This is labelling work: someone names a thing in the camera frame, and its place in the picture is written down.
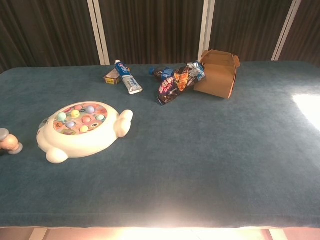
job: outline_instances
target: cardboard box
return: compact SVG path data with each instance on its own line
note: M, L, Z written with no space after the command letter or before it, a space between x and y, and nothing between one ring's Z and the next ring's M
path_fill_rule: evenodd
M235 86L237 68L240 66L238 56L224 51L206 50L201 57L205 79L198 82L194 90L229 99Z
M121 76L119 75L118 71L116 69L113 69L111 72L109 72L107 75L103 77L106 84L118 84L121 82Z

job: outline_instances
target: candy wrapper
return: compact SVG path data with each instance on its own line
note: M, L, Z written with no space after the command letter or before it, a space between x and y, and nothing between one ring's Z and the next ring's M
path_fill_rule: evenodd
M165 105L192 88L205 76L205 68L200 62L188 63L175 70L174 75L165 79L158 90L158 100Z

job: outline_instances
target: curtain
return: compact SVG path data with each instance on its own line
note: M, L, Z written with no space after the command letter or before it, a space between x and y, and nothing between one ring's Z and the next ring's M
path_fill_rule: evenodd
M279 60L305 61L320 67L320 0L302 0Z
M0 0L0 72L99 65L87 0Z
M99 0L110 63L198 59L203 0Z
M270 61L292 0L215 0L210 48Z

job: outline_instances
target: teal felt surface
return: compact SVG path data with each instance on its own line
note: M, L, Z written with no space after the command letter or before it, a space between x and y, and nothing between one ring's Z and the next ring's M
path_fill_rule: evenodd
M190 91L160 106L150 66L130 67L134 95L103 82L113 66L0 75L0 128L24 146L0 153L0 227L320 228L320 129L293 98L320 95L319 68L243 62L231 99ZM47 162L39 124L83 101L132 110L131 130L95 155Z

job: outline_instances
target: floor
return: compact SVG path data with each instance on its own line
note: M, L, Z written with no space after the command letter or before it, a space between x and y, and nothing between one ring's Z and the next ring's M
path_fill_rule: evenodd
M0 228L0 240L319 240L315 228Z

